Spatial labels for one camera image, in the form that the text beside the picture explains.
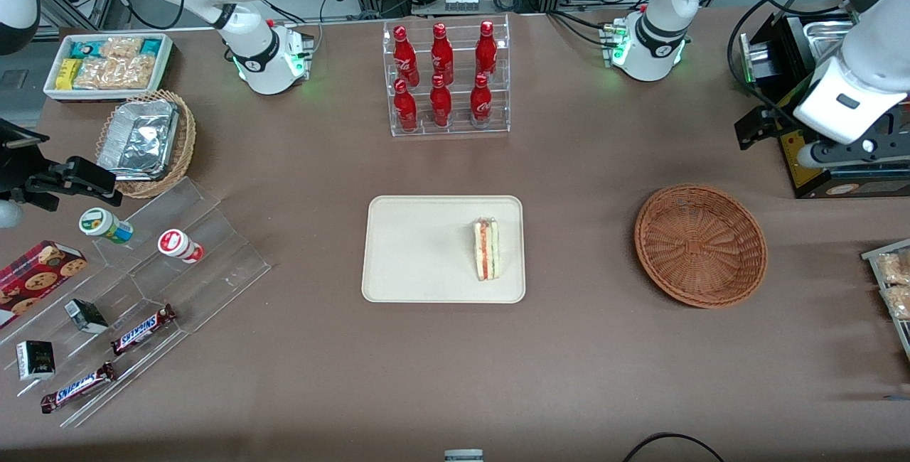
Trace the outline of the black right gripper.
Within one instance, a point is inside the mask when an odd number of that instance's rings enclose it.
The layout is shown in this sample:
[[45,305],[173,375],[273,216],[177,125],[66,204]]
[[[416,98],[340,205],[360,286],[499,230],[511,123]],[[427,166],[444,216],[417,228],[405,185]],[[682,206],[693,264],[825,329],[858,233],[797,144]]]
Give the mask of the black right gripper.
[[4,200],[57,210],[66,180],[75,195],[85,195],[119,207],[123,193],[116,189],[116,175],[93,161],[71,156],[55,163],[43,156],[39,145],[49,137],[1,119],[1,193]]

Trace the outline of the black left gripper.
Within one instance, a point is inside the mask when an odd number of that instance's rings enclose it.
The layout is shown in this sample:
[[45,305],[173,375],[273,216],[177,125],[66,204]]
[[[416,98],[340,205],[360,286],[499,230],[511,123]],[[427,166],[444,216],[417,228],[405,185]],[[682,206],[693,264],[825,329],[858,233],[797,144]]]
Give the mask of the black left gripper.
[[[777,139],[800,127],[780,125],[777,109],[756,106],[734,123],[739,148],[748,150],[763,139]],[[819,141],[816,161],[822,165],[861,165],[907,161],[909,155],[909,105],[907,102],[888,109],[869,129],[851,144]]]

